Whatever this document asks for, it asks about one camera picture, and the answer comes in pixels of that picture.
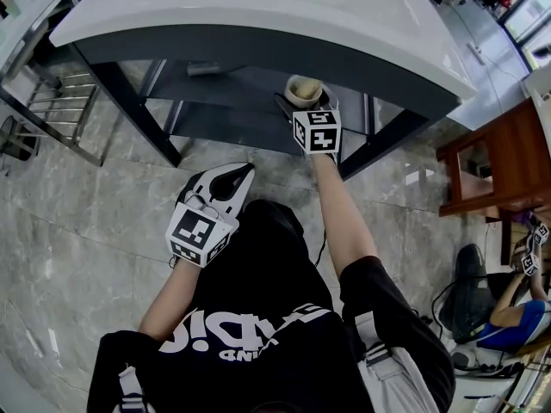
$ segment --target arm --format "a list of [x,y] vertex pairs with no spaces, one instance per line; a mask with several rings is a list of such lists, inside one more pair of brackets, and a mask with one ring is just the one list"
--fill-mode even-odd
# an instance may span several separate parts
[[[542,247],[539,244],[536,246],[535,254],[540,259],[540,262],[542,262]],[[548,295],[543,290],[542,270],[540,268],[530,277],[530,295],[532,299],[549,300]]]
[[164,341],[183,320],[195,292],[201,268],[178,260],[163,289],[139,325],[138,332]]
[[326,155],[313,155],[331,259],[340,277],[344,268],[365,256],[377,256],[375,242],[344,187],[337,165]]
[[505,292],[493,308],[490,323],[496,327],[516,327],[523,318],[524,306],[509,307],[524,275],[515,275]]

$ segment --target sleeve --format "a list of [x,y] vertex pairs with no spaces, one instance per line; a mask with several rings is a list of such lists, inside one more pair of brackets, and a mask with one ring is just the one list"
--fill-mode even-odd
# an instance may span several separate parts
[[379,338],[388,347],[407,350],[423,375],[438,409],[446,412],[455,392],[454,367],[436,335],[412,311],[377,257],[364,257],[340,277],[343,320],[373,311]]
[[528,326],[535,317],[543,315],[546,310],[545,301],[540,299],[532,299],[524,303],[524,312],[523,316],[520,319],[519,327]]
[[119,373],[128,366],[139,369],[159,350],[161,343],[150,336],[123,330],[107,334],[100,341],[90,384],[87,413],[112,413],[121,401]]

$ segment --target table shelf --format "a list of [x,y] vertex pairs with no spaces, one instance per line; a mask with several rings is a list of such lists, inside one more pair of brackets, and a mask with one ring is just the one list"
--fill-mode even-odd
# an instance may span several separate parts
[[[190,77],[187,67],[184,61],[167,61],[147,94],[184,102],[171,134],[301,154],[274,98],[283,93],[290,74],[234,66],[225,73]],[[328,87],[338,97],[343,127],[367,133],[364,95]]]

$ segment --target glass door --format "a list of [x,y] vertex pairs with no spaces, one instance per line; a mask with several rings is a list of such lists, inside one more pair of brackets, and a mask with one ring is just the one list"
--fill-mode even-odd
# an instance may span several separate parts
[[534,51],[546,45],[551,45],[551,22],[549,20],[546,20],[542,28],[522,47],[524,57],[527,59],[532,71],[538,67],[543,67],[551,61],[551,56],[541,57],[534,54]]
[[551,0],[524,0],[505,22],[505,29],[520,47],[540,30],[549,14]]

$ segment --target wooden cabinet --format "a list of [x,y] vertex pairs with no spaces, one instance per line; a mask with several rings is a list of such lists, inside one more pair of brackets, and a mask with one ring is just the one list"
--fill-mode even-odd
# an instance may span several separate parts
[[[477,146],[486,149],[487,177],[461,165],[460,155]],[[477,212],[497,218],[503,210],[551,204],[551,158],[531,99],[438,149],[436,157],[447,164],[450,178],[449,203],[440,208],[441,216]]]

